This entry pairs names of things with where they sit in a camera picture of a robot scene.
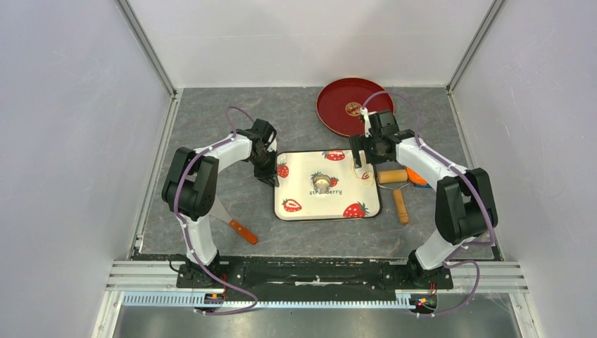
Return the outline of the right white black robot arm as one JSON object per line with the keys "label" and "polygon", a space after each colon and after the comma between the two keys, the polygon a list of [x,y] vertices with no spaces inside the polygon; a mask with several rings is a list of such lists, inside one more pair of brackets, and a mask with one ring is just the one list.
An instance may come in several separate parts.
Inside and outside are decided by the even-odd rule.
{"label": "right white black robot arm", "polygon": [[498,222],[489,174],[468,169],[429,147],[411,130],[374,136],[349,137],[355,168],[364,163],[400,163],[418,174],[434,191],[435,231],[408,258],[407,279],[415,287],[427,286],[461,249],[491,246]]}

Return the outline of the white dough piece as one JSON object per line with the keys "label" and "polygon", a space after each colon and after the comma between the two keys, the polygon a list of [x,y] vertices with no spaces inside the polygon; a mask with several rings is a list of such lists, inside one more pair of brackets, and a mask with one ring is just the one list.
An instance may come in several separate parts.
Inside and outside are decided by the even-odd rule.
{"label": "white dough piece", "polygon": [[314,181],[314,185],[318,189],[323,189],[329,186],[329,181],[324,177],[319,177],[316,181]]}

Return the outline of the wooden dough roller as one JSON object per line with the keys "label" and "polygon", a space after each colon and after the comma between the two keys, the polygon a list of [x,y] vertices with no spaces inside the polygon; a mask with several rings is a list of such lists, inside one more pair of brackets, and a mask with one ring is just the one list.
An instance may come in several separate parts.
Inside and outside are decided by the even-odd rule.
{"label": "wooden dough roller", "polygon": [[[390,183],[407,183],[408,174],[405,169],[380,171],[377,173],[377,182],[380,185]],[[391,192],[396,206],[399,222],[402,225],[407,225],[410,222],[410,217],[408,215],[408,210],[406,208],[406,203],[401,188],[391,188]]]}

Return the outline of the white strawberry tray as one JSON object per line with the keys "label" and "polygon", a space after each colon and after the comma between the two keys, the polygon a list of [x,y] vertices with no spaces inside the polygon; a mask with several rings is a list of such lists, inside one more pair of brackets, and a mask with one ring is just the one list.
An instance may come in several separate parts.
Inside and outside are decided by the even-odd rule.
{"label": "white strawberry tray", "polygon": [[283,221],[374,218],[382,202],[375,169],[349,149],[289,151],[277,156],[274,213]]}

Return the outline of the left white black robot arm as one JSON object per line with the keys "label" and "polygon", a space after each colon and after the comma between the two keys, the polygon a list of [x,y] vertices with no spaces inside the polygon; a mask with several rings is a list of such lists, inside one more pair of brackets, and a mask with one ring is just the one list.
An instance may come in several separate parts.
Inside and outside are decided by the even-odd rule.
{"label": "left white black robot arm", "polygon": [[187,247],[186,256],[198,264],[194,279],[204,287],[220,281],[221,269],[212,263],[218,256],[210,228],[216,201],[218,174],[237,162],[253,165],[254,177],[278,187],[277,133],[231,133],[208,146],[176,150],[162,188],[162,200],[175,214]]}

